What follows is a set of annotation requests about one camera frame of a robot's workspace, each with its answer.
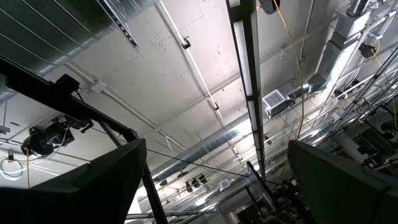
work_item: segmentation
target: light fixture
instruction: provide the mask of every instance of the light fixture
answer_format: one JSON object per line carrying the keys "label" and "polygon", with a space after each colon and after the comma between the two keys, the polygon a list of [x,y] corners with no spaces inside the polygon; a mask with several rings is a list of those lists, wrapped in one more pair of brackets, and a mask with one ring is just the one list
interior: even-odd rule
{"label": "light fixture", "polygon": [[240,134],[249,134],[251,132],[250,119],[247,119],[242,123],[238,124],[234,129],[239,131]]}
{"label": "light fixture", "polygon": [[226,0],[231,30],[233,32],[244,94],[250,115],[254,145],[260,164],[260,172],[265,174],[264,136],[262,118],[261,77],[259,41],[257,30],[256,0]]}
{"label": "light fixture", "polygon": [[210,192],[210,193],[206,194],[205,196],[203,196],[202,198],[200,198],[199,200],[197,200],[197,201],[195,202],[195,205],[196,205],[196,206],[203,205],[203,204],[206,202],[207,198],[208,198],[212,193],[213,193],[213,192]]}

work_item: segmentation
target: metal bracket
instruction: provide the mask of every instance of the metal bracket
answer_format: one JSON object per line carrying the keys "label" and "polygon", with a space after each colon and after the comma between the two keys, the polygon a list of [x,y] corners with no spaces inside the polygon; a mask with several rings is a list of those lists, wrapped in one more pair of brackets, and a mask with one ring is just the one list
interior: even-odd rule
{"label": "metal bracket", "polygon": [[220,107],[218,106],[217,103],[215,103],[215,105],[216,105],[216,107],[213,107],[213,109],[214,109],[215,111],[218,111]]}
{"label": "metal bracket", "polygon": [[181,44],[182,48],[184,48],[184,50],[187,50],[188,48],[191,47],[191,42],[189,41],[189,37],[187,36],[186,38],[184,38],[184,41],[186,44]]}
{"label": "metal bracket", "polygon": [[130,30],[128,27],[124,26],[117,14],[113,11],[112,7],[108,4],[107,0],[97,0],[98,4],[104,9],[104,11],[107,13],[109,18],[112,19],[113,23],[116,24],[120,32],[123,34],[123,36],[127,39],[127,41],[131,44],[133,49],[138,52],[138,44],[134,40],[134,38],[131,36]]}

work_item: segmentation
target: yellow wire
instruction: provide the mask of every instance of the yellow wire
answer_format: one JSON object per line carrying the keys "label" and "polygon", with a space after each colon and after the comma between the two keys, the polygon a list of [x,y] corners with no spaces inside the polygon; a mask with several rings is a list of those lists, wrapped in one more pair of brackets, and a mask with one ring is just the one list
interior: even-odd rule
{"label": "yellow wire", "polygon": [[[290,41],[291,41],[291,43],[292,43],[293,50],[294,50],[294,54],[295,54],[295,56],[296,56],[297,66],[298,66],[298,74],[299,74],[299,77],[300,77],[300,84],[301,84],[301,100],[302,100],[302,101],[301,101],[301,105],[302,105],[302,116],[301,116],[300,126],[299,126],[299,128],[298,128],[298,133],[297,133],[297,140],[299,140],[299,138],[300,138],[300,133],[301,133],[301,128],[302,128],[302,126],[303,126],[303,121],[304,121],[304,87],[303,87],[303,76],[302,76],[301,69],[300,69],[300,59],[299,59],[299,55],[298,55],[298,53],[297,53],[296,46],[295,46],[295,44],[294,44],[294,40],[293,40],[293,38],[292,38],[292,35],[290,34],[289,29],[287,28],[287,25],[286,25],[286,22],[285,22],[285,19],[284,19],[283,15],[282,15],[282,12],[279,10],[279,6],[278,6],[276,0],[273,0],[273,1],[274,1],[274,4],[275,4],[276,9],[277,9],[277,11],[278,11],[278,14],[279,14],[279,16],[280,16],[280,19],[282,19],[282,22],[283,22],[283,24],[284,24],[284,26],[285,26],[285,30],[286,30],[287,34],[289,35],[289,39],[290,39]],[[285,169],[286,169],[288,163],[289,163],[289,162],[286,161],[284,167],[282,168],[282,171],[280,172],[280,174],[279,174],[279,176],[278,176],[278,179],[277,179],[277,181],[276,181],[277,184],[279,183],[279,180],[280,180],[280,178],[282,177],[282,174],[284,173],[284,171],[285,171]]]}
{"label": "yellow wire", "polygon": [[30,188],[30,177],[29,177],[29,150],[26,153],[26,171],[27,171],[27,188]]}

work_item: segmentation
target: flexible duct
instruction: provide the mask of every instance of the flexible duct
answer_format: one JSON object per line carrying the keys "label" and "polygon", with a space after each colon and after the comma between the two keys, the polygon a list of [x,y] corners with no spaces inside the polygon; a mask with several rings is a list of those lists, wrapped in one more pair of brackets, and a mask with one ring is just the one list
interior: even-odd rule
{"label": "flexible duct", "polygon": [[[105,0],[127,22],[152,0]],[[37,75],[61,66],[116,28],[96,0],[0,1],[0,54]],[[16,94],[0,78],[0,104]]]}
{"label": "flexible duct", "polygon": [[[185,152],[176,156],[177,159],[185,160],[187,162],[195,162],[203,156],[209,154],[223,144],[232,140],[239,134],[247,134],[250,131],[249,115],[246,113],[200,141],[196,145],[187,149]],[[182,171],[189,163],[171,159],[151,172],[152,178],[155,182],[160,182],[176,172]]]}

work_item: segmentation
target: conduit pipe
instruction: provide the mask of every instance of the conduit pipe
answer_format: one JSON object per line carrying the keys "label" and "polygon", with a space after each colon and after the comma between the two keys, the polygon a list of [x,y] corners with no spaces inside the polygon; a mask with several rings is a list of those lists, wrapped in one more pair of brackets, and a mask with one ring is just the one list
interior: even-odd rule
{"label": "conduit pipe", "polygon": [[[162,6],[162,9],[163,9],[163,11],[165,12],[165,14],[166,14],[167,18],[169,19],[170,23],[172,24],[172,27],[173,27],[174,30],[176,31],[177,37],[178,37],[178,39],[179,39],[179,41],[180,41],[180,44],[181,44],[182,46],[189,44],[189,42],[188,42],[186,39],[184,39],[184,38],[182,37],[181,32],[179,31],[178,27],[175,25],[175,23],[174,23],[174,21],[173,21],[171,15],[169,14],[169,11],[167,10],[167,8],[166,8],[166,6],[164,5],[163,1],[160,0],[159,3],[160,3],[160,5]],[[166,21],[165,18],[164,18],[164,16],[163,16],[163,14],[160,12],[160,10],[159,10],[159,8],[158,8],[158,5],[155,4],[155,6],[156,6],[156,8],[157,8],[158,11],[159,11],[160,16],[163,18],[164,21]],[[218,119],[220,120],[220,123],[224,126],[224,118],[223,118],[223,116],[221,115],[221,113],[220,113],[220,111],[219,111],[219,109],[218,109],[218,105],[216,104],[216,101],[214,100],[213,95],[210,93],[210,90],[209,90],[209,88],[208,88],[208,86],[207,86],[207,84],[206,84],[205,79],[203,78],[203,75],[202,75],[202,73],[201,73],[201,71],[200,71],[200,69],[199,69],[199,66],[198,66],[196,60],[193,58],[193,55],[192,55],[192,53],[191,53],[191,50],[190,50],[189,48],[186,48],[184,51],[186,51],[186,53],[187,53],[189,59],[191,60],[191,63],[193,64],[193,67],[195,68],[196,74],[199,76],[201,82],[203,83],[203,86],[205,87],[205,90],[206,90],[206,92],[207,92],[207,95],[208,95],[209,98],[210,98],[210,101],[211,101],[211,105],[212,105],[213,110],[215,111],[216,115],[218,116]],[[195,80],[195,82],[197,83],[199,89],[201,90],[201,86],[199,85],[199,83],[197,82],[197,80],[196,80],[195,77],[194,77],[194,80]]]}

